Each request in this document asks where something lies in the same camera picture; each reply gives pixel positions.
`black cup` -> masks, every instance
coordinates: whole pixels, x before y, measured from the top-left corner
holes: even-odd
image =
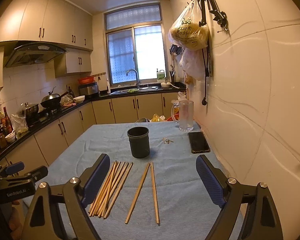
[[[150,154],[149,129],[143,126],[134,127],[127,132],[132,156],[144,158]]]

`white bowl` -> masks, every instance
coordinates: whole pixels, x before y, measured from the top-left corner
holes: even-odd
[[[86,96],[79,96],[79,97],[76,97],[76,98],[74,98],[73,100],[77,103],[77,104],[79,104],[79,103],[82,103],[83,101],[84,101],[84,98],[85,98]]]
[[[9,134],[6,136],[6,140],[7,140],[8,143],[12,143],[15,139],[16,139],[16,134],[15,134],[15,132],[9,133]]]

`window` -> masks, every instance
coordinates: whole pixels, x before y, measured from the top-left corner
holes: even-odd
[[[159,4],[128,8],[105,15],[111,85],[156,82],[157,69],[167,69]]]

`white wall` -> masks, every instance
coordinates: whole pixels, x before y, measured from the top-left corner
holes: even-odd
[[[189,0],[170,0],[173,18]],[[264,181],[285,240],[300,234],[300,11],[292,0],[216,0],[229,33],[208,17],[213,77],[189,86],[195,119],[232,177]]]
[[[165,32],[165,42],[167,46],[168,66],[171,69],[171,57],[169,54],[171,42],[168,39],[168,31],[173,24],[172,10],[169,0],[160,0],[163,28]],[[107,72],[107,55],[105,44],[105,26],[104,26],[104,13],[99,13],[92,18],[92,34],[93,34],[93,51],[91,52],[91,75]],[[101,76],[101,80],[98,81],[100,90],[105,90],[106,76]]]
[[[55,78],[53,61],[45,64],[4,68],[0,109],[5,106],[8,115],[15,114],[21,103],[28,102],[39,104],[39,110],[41,110],[42,98],[47,96],[55,86],[54,93],[63,94],[68,85],[78,96],[79,78],[79,75]]]

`blue tablecloth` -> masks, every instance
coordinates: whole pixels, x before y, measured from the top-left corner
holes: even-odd
[[[150,130],[150,155],[144,159],[131,155],[127,131],[135,126],[146,126]],[[193,131],[199,130],[195,124]],[[163,138],[173,143],[164,143]],[[212,203],[196,171],[198,154],[191,153],[187,133],[179,130],[174,122],[93,125],[53,162],[48,168],[48,176],[42,181],[57,185],[66,183],[73,176],[79,177],[101,153],[108,154],[111,162],[134,163],[109,217],[106,220],[90,218],[101,239],[205,239],[220,208]],[[215,167],[222,169],[213,152],[206,156]],[[154,163],[160,225],[155,222],[150,171],[126,225],[124,221],[149,161]],[[31,199],[26,198],[24,202],[29,205]],[[60,212],[72,239],[75,235],[64,204],[60,204]],[[239,214],[230,239],[237,239],[242,221]]]

